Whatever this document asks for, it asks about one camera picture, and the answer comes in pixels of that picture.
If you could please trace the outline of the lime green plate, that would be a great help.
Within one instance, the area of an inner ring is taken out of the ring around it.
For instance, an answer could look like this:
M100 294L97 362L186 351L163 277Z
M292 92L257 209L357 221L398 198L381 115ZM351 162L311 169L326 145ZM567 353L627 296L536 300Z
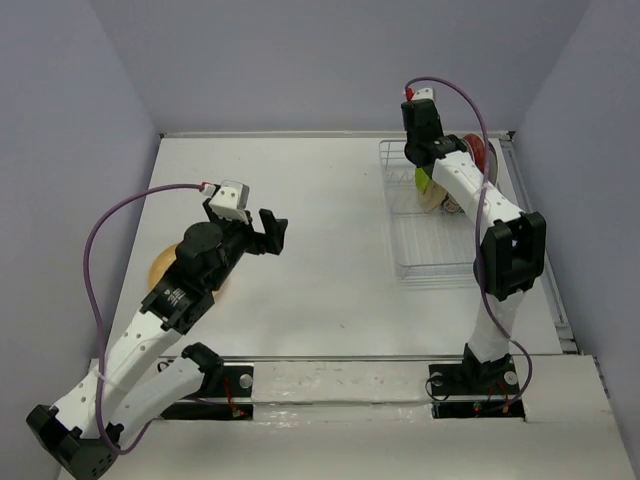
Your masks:
M429 189L432 183L431 177L422 168L415 169L414 181L416 189L421 194L424 194Z

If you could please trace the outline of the red plate with teal flower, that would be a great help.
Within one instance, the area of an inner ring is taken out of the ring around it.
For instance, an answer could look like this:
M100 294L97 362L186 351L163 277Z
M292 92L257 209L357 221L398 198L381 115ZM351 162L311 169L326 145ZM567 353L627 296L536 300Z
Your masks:
M466 134L462 138L468 146L477 168L484 173L486 168L486 147L483 139L476 134Z

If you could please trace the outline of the beige plate with bird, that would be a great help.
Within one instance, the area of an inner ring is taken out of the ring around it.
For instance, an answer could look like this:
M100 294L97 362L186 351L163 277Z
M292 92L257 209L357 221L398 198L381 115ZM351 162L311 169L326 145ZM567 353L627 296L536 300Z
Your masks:
M418 201L425 212L437 209L447 197L447 192L437 183L431 181L428 186L419 193Z

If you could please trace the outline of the small green red rimmed plate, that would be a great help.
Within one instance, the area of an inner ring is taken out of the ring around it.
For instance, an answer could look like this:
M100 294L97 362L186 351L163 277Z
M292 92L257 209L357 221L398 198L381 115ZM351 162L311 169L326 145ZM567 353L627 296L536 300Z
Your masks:
M498 186L499 163L498 163L497 151L492 142L488 143L488 148L489 148L489 156L488 156L488 160L486 161L486 163L489 166L488 179L492 185Z

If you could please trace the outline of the plain yellow plate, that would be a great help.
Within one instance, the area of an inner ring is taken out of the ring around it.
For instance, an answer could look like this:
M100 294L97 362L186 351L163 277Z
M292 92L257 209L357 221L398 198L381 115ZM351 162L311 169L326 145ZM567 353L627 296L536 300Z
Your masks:
M156 286L169 266L176 260L176 247L177 243L169 245L151 263L147 277L149 289Z

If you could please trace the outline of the large green rimmed lettered plate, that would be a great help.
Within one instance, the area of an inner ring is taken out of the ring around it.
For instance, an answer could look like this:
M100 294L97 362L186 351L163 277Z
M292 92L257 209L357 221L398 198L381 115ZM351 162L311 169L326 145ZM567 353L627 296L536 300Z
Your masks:
M441 206L448 214L457 214L461 211L460 205L451 196L447 196Z

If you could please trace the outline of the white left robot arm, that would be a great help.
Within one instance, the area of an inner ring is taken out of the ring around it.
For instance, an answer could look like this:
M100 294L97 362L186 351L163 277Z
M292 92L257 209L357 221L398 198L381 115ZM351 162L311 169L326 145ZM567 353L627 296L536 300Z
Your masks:
M245 254L278 255L286 219L269 210L251 219L210 213L191 225L175 259L104 359L53 405L38 405L26 422L43 448L75 479L99 479L135 445L135 435L174 402L215 392L224 361L197 342L162 372L145 380L156 360L214 306L214 294Z

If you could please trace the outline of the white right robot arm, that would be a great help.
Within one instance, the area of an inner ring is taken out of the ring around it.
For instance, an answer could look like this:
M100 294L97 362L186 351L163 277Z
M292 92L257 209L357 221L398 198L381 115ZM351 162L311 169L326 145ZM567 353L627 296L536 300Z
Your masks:
M474 225L478 316L462 361L433 367L432 384L439 396L482 392L509 370L516 313L544 270L546 221L509 201L467 145L444 133L430 95L409 94L401 111L407 159L442 187Z

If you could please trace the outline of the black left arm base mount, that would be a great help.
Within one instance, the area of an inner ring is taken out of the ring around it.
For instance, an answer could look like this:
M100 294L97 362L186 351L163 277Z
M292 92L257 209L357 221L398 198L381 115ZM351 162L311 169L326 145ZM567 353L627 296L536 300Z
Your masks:
M249 421L253 419L252 363L226 363L218 380L167 407L160 417L176 421Z

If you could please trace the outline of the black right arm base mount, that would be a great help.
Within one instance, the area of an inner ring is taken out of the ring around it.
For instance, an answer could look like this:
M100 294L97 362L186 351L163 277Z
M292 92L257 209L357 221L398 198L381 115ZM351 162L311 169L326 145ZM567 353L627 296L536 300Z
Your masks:
M429 366L425 392L432 401L436 420L480 418L526 418L520 399L514 400L520 385L513 363L488 379L469 379L461 363Z

